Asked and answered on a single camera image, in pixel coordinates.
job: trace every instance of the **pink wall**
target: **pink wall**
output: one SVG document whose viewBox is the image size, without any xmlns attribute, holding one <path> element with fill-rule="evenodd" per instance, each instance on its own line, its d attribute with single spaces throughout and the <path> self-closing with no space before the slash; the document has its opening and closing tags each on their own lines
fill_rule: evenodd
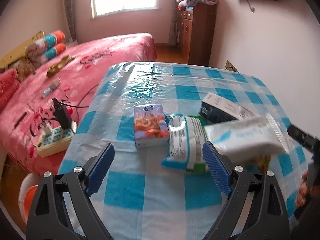
<svg viewBox="0 0 320 240">
<path fill-rule="evenodd" d="M 159 9 L 118 12 L 92 19 L 91 0 L 76 0 L 76 34 L 79 43 L 94 39 L 147 32 L 157 43 L 169 40 L 172 0 L 158 0 Z"/>
<path fill-rule="evenodd" d="M 220 0 L 210 66 L 260 78 L 291 121 L 320 136 L 320 25 L 305 0 Z"/>
<path fill-rule="evenodd" d="M 10 0 L 0 17 L 0 57 L 39 31 L 70 37 L 62 0 Z"/>
</svg>

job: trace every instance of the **silver screw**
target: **silver screw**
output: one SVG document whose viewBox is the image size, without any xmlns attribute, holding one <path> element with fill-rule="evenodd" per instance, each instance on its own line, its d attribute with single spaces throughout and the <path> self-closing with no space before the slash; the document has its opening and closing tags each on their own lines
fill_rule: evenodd
<svg viewBox="0 0 320 240">
<path fill-rule="evenodd" d="M 243 171 L 243 168 L 241 166 L 236 166 L 235 167 L 235 170 L 238 171 L 238 172 L 242 172 Z"/>
<path fill-rule="evenodd" d="M 267 171 L 267 175 L 268 175 L 269 177 L 273 177 L 273 176 L 274 176 L 274 173 L 273 173 L 273 171 Z"/>
<path fill-rule="evenodd" d="M 82 171 L 82 167 L 76 166 L 76 167 L 73 169 L 73 171 L 74 171 L 75 173 L 79 173 L 80 171 Z"/>
<path fill-rule="evenodd" d="M 43 176 L 46 177 L 46 178 L 49 177 L 50 175 L 51 175 L 51 172 L 50 172 L 50 171 L 46 171 L 46 172 L 43 174 Z"/>
</svg>

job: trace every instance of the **window frame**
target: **window frame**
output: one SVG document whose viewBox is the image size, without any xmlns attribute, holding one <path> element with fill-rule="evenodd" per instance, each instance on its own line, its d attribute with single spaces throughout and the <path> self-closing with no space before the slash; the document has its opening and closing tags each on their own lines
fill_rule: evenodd
<svg viewBox="0 0 320 240">
<path fill-rule="evenodd" d="M 122 9 L 118 10 L 118 11 L 113 11 L 113 12 L 97 15 L 95 0 L 91 0 L 92 19 L 108 16 L 108 15 L 111 15 L 111 14 L 123 13 L 123 12 L 159 10 L 159 9 L 160 9 L 159 8 L 159 0 L 156 0 L 156 5 L 154 7 L 132 8 L 132 9 L 124 9 L 122 7 Z"/>
</svg>

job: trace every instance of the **gray curtain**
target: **gray curtain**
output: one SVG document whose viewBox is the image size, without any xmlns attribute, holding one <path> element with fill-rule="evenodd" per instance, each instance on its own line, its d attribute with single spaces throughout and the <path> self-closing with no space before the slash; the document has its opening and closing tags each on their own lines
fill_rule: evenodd
<svg viewBox="0 0 320 240">
<path fill-rule="evenodd" d="M 178 9 L 177 9 L 177 1 L 173 0 L 172 2 L 172 17 L 170 23 L 170 34 L 169 34 L 169 45 L 176 45 L 177 42 L 177 24 L 178 24 Z"/>
<path fill-rule="evenodd" d="M 64 0 L 64 8 L 66 11 L 71 38 L 75 41 L 77 39 L 75 28 L 75 0 Z"/>
</svg>

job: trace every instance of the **blue and white tablecloth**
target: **blue and white tablecloth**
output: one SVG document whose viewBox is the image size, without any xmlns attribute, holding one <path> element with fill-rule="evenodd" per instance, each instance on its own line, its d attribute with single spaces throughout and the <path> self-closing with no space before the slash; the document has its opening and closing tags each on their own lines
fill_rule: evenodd
<svg viewBox="0 0 320 240">
<path fill-rule="evenodd" d="M 270 113 L 282 130 L 290 124 L 269 89 L 257 78 L 239 73 L 169 63 L 120 63 L 102 79 L 60 166 L 69 172 L 97 155 L 107 143 L 115 159 L 91 201 L 115 240 L 202 239 L 226 199 L 210 174 L 190 174 L 161 166 L 168 147 L 137 150 L 133 108 L 162 104 L 166 114 L 198 115 L 201 99 L 213 92 L 255 114 Z M 271 159 L 289 216 L 307 168 L 301 146 Z M 77 231 L 74 211 L 68 210 Z"/>
</svg>

